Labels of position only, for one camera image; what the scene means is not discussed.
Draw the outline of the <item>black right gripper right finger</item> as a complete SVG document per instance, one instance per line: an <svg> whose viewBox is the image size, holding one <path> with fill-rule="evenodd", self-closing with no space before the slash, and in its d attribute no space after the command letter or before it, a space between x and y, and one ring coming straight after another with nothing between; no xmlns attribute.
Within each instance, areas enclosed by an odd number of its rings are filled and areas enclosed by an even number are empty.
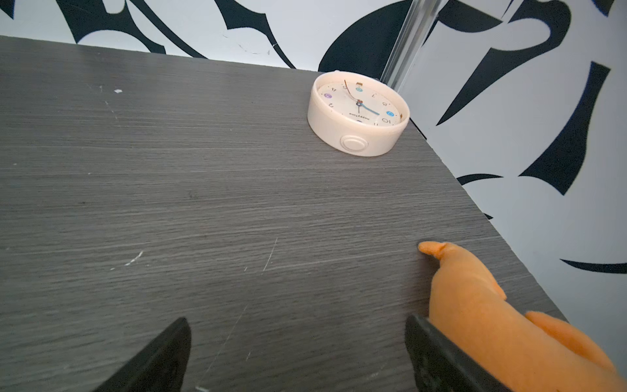
<svg viewBox="0 0 627 392"><path fill-rule="evenodd" d="M427 318L409 315L404 341L419 391L507 391Z"/></svg>

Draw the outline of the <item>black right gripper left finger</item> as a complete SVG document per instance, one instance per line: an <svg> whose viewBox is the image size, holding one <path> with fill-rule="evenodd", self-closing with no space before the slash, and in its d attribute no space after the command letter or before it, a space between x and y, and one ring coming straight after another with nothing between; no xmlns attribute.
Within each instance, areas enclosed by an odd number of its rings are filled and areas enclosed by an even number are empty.
<svg viewBox="0 0 627 392"><path fill-rule="evenodd" d="M180 391L191 338L187 319L176 319L95 391Z"/></svg>

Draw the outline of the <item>orange plush fish toy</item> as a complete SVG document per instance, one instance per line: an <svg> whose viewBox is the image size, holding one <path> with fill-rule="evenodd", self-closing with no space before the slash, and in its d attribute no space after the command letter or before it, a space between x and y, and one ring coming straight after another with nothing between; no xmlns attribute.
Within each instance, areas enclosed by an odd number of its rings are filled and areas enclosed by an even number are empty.
<svg viewBox="0 0 627 392"><path fill-rule="evenodd" d="M570 323L539 311L524 314L490 270L454 243L424 241L439 262L428 320L512 391L624 391L626 380L606 353Z"/></svg>

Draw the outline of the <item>round beige alarm clock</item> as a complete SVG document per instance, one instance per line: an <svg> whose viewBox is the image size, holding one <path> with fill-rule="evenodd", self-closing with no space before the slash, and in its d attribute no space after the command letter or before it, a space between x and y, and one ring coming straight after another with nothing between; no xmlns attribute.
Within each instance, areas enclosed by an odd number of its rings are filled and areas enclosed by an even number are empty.
<svg viewBox="0 0 627 392"><path fill-rule="evenodd" d="M334 149L378 157L396 145L408 126L410 109L387 85L336 70L314 80L307 120L316 136Z"/></svg>

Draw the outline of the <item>aluminium cage frame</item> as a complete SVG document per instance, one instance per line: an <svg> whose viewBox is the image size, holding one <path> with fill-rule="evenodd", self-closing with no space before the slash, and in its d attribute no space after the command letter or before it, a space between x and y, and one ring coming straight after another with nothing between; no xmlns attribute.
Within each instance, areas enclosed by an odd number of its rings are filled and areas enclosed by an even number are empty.
<svg viewBox="0 0 627 392"><path fill-rule="evenodd" d="M445 1L411 1L394 47L390 52L380 81L395 91L405 83L412 65L419 57L427 35L435 26L439 10Z"/></svg>

